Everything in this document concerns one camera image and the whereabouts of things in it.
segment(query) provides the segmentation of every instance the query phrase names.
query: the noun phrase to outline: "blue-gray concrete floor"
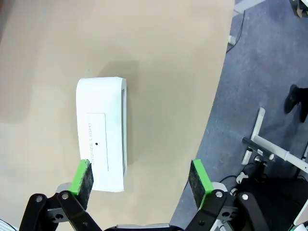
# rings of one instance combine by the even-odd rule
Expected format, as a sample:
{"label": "blue-gray concrete floor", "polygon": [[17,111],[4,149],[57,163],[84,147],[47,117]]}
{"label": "blue-gray concrete floor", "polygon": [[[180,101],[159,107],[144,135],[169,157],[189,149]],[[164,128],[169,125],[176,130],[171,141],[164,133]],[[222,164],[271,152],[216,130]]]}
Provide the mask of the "blue-gray concrete floor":
{"label": "blue-gray concrete floor", "polygon": [[[242,16],[233,19],[237,35]],[[260,136],[301,157],[308,142],[308,121],[299,122],[299,107],[285,115],[291,84],[308,87],[308,19],[294,16],[288,0],[267,0],[246,11],[240,41],[225,58],[214,105],[197,154],[212,181],[237,175],[259,107],[266,110]],[[271,176],[292,177],[295,169],[276,157]],[[234,179],[224,182],[235,185]],[[188,185],[171,224],[185,228],[197,209]]]}

